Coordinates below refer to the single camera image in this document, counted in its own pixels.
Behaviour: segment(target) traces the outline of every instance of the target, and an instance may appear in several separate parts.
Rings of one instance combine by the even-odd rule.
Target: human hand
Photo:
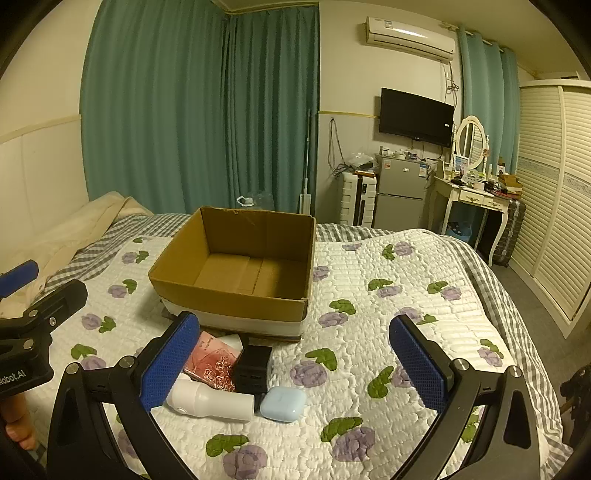
[[[24,393],[0,401],[0,414],[6,422],[6,433],[24,450],[33,450],[37,443]]]

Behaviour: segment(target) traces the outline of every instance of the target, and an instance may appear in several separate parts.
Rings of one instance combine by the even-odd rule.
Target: wooden trim
[[[318,113],[323,113],[325,115],[350,115],[350,116],[362,116],[365,118],[379,118],[376,115],[368,115],[367,113],[354,113],[354,112],[333,112],[330,110],[320,110]]]
[[[588,80],[569,80],[569,79],[552,79],[552,80],[532,80],[530,82],[523,82],[519,88],[527,87],[580,87],[591,88],[591,82]]]
[[[4,142],[8,142],[9,140],[12,140],[13,138],[21,137],[21,136],[26,135],[28,133],[34,132],[35,130],[40,130],[41,128],[54,127],[55,125],[67,124],[69,122],[75,122],[77,120],[80,120],[81,118],[82,117],[80,115],[70,115],[70,116],[64,116],[62,118],[53,118],[51,120],[48,120],[46,122],[42,122],[40,124],[27,125],[26,127],[19,128],[18,130],[14,130],[14,131],[9,132],[7,134],[0,135],[0,144],[3,144]]]

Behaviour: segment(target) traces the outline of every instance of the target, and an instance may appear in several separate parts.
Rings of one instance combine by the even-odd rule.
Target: wardrobe
[[[591,319],[591,82],[520,89],[517,176],[527,210],[509,264],[566,338]]]

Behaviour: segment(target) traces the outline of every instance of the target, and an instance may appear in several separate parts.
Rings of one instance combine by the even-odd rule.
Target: cardboard box
[[[521,194],[523,193],[523,185],[519,183],[519,178],[517,178],[516,175],[504,174],[499,180],[507,189],[507,193],[517,195],[517,198],[521,197]]]
[[[172,314],[203,326],[299,340],[316,221],[309,215],[201,207],[148,276]]]

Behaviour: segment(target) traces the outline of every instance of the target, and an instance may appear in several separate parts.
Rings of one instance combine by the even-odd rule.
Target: white bottle
[[[251,421],[255,411],[254,395],[215,390],[184,374],[174,383],[166,403],[175,411],[193,417]]]

